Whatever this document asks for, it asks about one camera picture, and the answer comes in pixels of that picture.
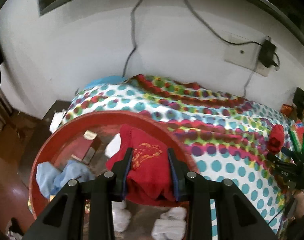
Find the light blue cloth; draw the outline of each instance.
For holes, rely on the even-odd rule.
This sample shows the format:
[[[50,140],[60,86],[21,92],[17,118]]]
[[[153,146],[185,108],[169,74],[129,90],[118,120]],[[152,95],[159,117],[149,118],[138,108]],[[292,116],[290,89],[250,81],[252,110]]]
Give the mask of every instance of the light blue cloth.
[[[58,192],[57,187],[54,186],[54,179],[60,174],[61,172],[50,162],[37,165],[36,182],[39,185],[39,191],[44,197],[49,198]]]
[[[93,88],[100,84],[116,85],[116,84],[124,82],[125,80],[127,80],[127,78],[121,77],[121,76],[108,76],[108,77],[104,77],[104,78],[100,78],[100,79],[96,79],[96,80],[92,81],[91,83],[87,84],[84,87],[84,89],[90,89],[90,88]]]
[[[62,173],[50,162],[37,165],[36,182],[45,198],[56,195],[70,179],[85,182],[95,179],[95,175],[85,164],[75,160],[69,160]]]

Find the yellow print on red cloth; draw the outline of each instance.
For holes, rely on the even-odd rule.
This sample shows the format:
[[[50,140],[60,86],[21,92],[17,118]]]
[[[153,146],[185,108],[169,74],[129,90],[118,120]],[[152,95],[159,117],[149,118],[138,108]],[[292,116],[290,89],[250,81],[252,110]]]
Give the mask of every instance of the yellow print on red cloth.
[[[135,170],[140,167],[141,163],[145,160],[159,157],[163,151],[160,150],[158,145],[150,145],[148,143],[141,143],[133,150],[132,155],[132,169]]]

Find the polka dot bedsheet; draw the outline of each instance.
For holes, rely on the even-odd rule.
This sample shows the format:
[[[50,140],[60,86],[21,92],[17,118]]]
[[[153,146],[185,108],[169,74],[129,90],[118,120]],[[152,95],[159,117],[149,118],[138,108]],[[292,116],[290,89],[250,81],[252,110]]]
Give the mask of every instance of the polka dot bedsheet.
[[[78,93],[60,125],[86,113],[125,110],[163,123],[183,143],[195,171],[206,179],[230,178],[269,222],[285,204],[286,188],[266,161],[272,126],[284,126],[284,146],[292,149],[288,123],[281,113],[197,83],[137,75],[119,85],[101,84]],[[282,153],[278,156],[289,161]],[[212,238],[217,239],[211,200]],[[282,213],[270,223],[277,233]]]

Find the red rolled cloth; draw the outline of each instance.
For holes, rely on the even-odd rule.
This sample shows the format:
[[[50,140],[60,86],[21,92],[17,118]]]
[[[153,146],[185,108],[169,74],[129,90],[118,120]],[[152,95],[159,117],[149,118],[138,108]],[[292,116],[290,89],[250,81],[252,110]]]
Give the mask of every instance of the red rolled cloth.
[[[284,131],[283,126],[280,124],[276,124],[272,127],[267,149],[271,153],[279,153],[284,143]]]
[[[178,206],[173,194],[167,146],[146,132],[127,124],[120,129],[120,150],[106,162],[108,170],[133,148],[131,169],[127,175],[127,199],[143,205]]]

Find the metal bolt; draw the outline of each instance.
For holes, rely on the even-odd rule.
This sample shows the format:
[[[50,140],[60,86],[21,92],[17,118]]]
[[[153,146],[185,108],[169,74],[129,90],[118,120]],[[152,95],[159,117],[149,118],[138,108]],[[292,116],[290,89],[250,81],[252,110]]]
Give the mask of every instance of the metal bolt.
[[[70,179],[67,184],[69,186],[73,187],[77,184],[77,180],[76,179]]]
[[[110,177],[112,177],[114,175],[114,173],[112,172],[112,171],[106,171],[105,173],[104,173],[104,177],[106,177],[106,178],[110,178]]]
[[[226,185],[226,186],[232,186],[233,182],[231,179],[224,179],[223,180],[223,183]]]
[[[189,171],[189,172],[187,173],[187,176],[188,176],[189,178],[193,179],[193,178],[196,177],[196,173],[195,173],[194,171]]]

